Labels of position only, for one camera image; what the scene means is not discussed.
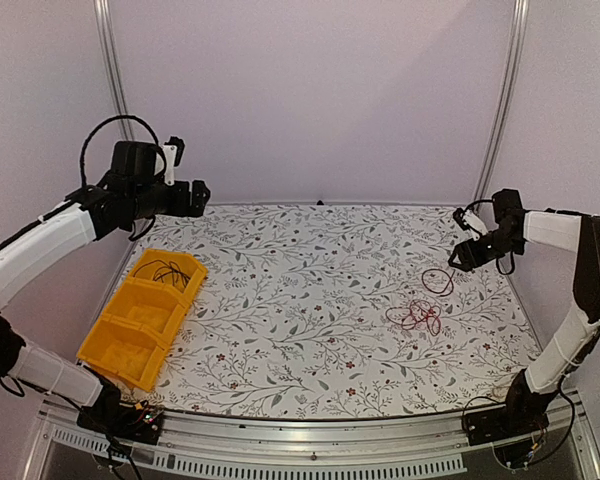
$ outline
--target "white wall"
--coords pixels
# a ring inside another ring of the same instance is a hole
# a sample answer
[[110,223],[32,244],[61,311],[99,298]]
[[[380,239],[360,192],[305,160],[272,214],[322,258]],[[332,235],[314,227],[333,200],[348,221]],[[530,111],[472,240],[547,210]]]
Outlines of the white wall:
[[[600,1],[530,2],[522,68],[491,191],[600,214]],[[574,259],[529,246],[515,283],[545,343],[567,311]],[[600,446],[600,344],[578,389]]]
[[514,2],[112,2],[129,108],[213,202],[466,203]]
[[[79,186],[84,137],[111,115],[92,2],[0,1],[0,241]],[[96,138],[99,178],[117,130]],[[66,258],[3,312],[13,327],[74,358],[126,247],[112,236]],[[40,397],[0,388],[0,480],[16,478]]]

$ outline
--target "floral tablecloth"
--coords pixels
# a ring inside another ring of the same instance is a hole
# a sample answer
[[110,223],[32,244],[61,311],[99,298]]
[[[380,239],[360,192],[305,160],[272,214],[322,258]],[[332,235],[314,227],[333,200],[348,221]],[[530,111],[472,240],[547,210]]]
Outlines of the floral tablecloth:
[[[125,274],[158,248],[192,253],[209,275],[154,391],[126,393],[277,418],[443,412],[502,395],[538,346],[492,265],[447,266],[466,238],[452,211],[217,206],[199,219],[159,217]],[[414,302],[432,322],[396,321]]]

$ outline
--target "yellow bin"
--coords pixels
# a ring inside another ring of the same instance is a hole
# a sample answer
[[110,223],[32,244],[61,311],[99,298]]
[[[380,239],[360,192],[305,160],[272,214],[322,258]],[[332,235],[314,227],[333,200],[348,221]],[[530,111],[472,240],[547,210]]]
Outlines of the yellow bin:
[[107,304],[78,358],[150,391],[207,268],[188,253],[148,249]]

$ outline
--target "robotic arm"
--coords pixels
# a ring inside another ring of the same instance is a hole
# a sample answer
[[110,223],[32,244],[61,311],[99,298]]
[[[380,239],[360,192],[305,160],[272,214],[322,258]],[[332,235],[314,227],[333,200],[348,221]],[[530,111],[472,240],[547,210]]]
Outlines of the robotic arm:
[[[151,219],[141,235],[130,237],[133,240],[147,233],[157,214],[201,216],[210,196],[205,183],[174,180],[183,150],[184,142],[175,137],[162,146],[118,142],[111,168],[97,185],[69,194],[53,211],[0,244],[0,311],[51,265],[118,228],[132,231],[136,220]],[[22,338],[0,315],[1,383],[5,376],[80,407],[87,413],[84,426],[125,436],[116,431],[117,422],[132,407],[121,404],[117,387]],[[140,440],[138,435],[133,439]]]
[[[498,228],[456,245],[450,266],[471,271],[507,254],[522,255],[526,242],[574,252],[577,260],[571,307],[551,342],[516,375],[504,407],[465,417],[463,426],[472,445],[545,427],[545,412],[563,378],[578,368],[600,338],[600,217],[527,211],[517,190],[497,192],[492,203]],[[458,209],[456,222],[465,230],[477,230],[464,221],[465,213],[465,209]],[[474,217],[469,216],[475,224]]]

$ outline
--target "ventilation grille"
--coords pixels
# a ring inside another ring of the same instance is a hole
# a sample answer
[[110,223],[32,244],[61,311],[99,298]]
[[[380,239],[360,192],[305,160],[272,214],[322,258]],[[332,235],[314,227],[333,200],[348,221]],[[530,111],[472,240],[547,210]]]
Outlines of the ventilation grille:
[[[105,455],[109,442],[91,433],[77,432],[55,426],[53,439],[78,450]],[[208,480],[401,480],[436,478],[467,469],[460,454],[436,459],[394,463],[386,466],[347,467],[284,467],[241,465],[237,463],[201,460],[187,455],[155,452],[152,462],[136,461],[138,465]]]

